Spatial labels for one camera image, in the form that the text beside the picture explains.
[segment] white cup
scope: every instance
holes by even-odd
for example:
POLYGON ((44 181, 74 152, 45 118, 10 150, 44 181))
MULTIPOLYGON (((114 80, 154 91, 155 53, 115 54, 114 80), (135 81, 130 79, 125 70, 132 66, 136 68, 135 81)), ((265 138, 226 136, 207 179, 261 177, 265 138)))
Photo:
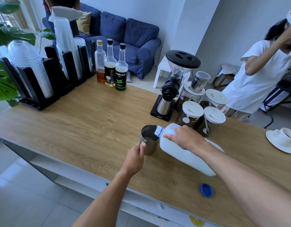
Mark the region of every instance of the white cup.
POLYGON ((289 144, 291 144, 291 130, 288 128, 274 130, 274 137, 276 142, 278 142, 282 146, 288 146, 289 144))

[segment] sofa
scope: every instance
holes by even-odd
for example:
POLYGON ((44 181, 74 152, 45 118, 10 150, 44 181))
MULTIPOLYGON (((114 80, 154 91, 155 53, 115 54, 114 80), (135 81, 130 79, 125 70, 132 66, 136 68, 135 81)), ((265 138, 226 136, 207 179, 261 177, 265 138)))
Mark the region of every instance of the sofa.
MULTIPOLYGON (((128 70, 139 79, 143 79, 154 65, 156 50, 161 45, 157 37, 159 27, 144 23, 132 18, 125 19, 108 12, 81 3, 83 12, 92 12, 90 22, 90 35, 80 32, 85 39, 89 54, 91 54, 91 41, 102 40, 103 50, 107 51, 106 40, 113 39, 114 58, 119 59, 119 45, 126 44, 125 60, 128 70)), ((46 18, 42 19, 46 28, 50 28, 46 18)))

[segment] black hair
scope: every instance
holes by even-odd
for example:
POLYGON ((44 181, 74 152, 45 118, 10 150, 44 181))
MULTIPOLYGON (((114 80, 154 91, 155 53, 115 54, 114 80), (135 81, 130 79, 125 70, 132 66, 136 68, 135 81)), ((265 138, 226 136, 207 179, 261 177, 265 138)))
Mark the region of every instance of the black hair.
POLYGON ((264 39, 267 41, 276 40, 284 32, 285 30, 284 26, 287 22, 288 22, 287 19, 283 19, 280 22, 273 25, 269 29, 264 39))

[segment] grinder base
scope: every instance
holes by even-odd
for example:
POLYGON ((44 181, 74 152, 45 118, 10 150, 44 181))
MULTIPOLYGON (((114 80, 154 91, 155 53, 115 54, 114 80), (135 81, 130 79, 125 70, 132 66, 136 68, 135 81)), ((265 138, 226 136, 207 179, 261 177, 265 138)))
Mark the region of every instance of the grinder base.
POLYGON ((157 112, 157 107, 158 107, 158 104, 160 103, 162 99, 162 95, 159 95, 156 99, 156 102, 154 103, 154 106, 151 110, 151 116, 155 116, 155 117, 158 117, 160 119, 163 119, 165 121, 170 121, 171 117, 172 117, 172 113, 173 113, 173 109, 174 109, 174 105, 175 105, 175 100, 173 99, 172 101, 172 104, 170 106, 170 111, 166 114, 166 115, 161 115, 157 112))

